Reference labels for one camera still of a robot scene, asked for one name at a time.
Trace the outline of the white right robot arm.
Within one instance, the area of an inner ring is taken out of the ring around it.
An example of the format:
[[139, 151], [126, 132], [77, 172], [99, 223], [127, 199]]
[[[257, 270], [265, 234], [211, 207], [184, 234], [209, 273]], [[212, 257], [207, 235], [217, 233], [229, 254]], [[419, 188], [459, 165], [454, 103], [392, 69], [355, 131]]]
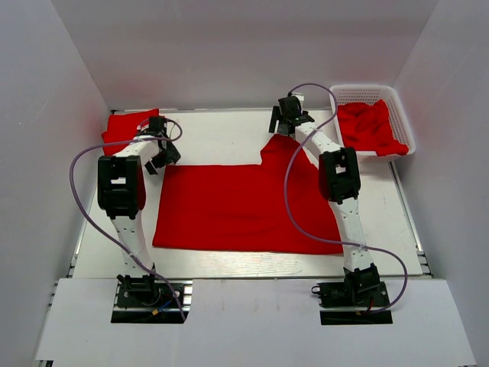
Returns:
[[[380, 287], [380, 275], [366, 245], [358, 197], [361, 188], [358, 159], [354, 148], [345, 148], [328, 138], [315, 120], [300, 106], [274, 106], [269, 125], [270, 133], [293, 137], [299, 143], [285, 171], [283, 198], [286, 213], [293, 226], [317, 242], [343, 246], [344, 293], [358, 303], [361, 298]], [[293, 164], [306, 149], [317, 158], [319, 192], [329, 203], [340, 233], [339, 240], [321, 239], [301, 228], [290, 208], [289, 179]]]

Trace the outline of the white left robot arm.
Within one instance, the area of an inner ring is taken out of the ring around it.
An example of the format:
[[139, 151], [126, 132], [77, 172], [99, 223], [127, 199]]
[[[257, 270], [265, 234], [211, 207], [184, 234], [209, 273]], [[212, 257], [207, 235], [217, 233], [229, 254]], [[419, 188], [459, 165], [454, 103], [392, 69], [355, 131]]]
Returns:
[[166, 133], [142, 134], [121, 151], [98, 160], [97, 200], [115, 228], [122, 244], [124, 276], [142, 277], [154, 270], [142, 227], [146, 203], [144, 171], [155, 175], [180, 159]]

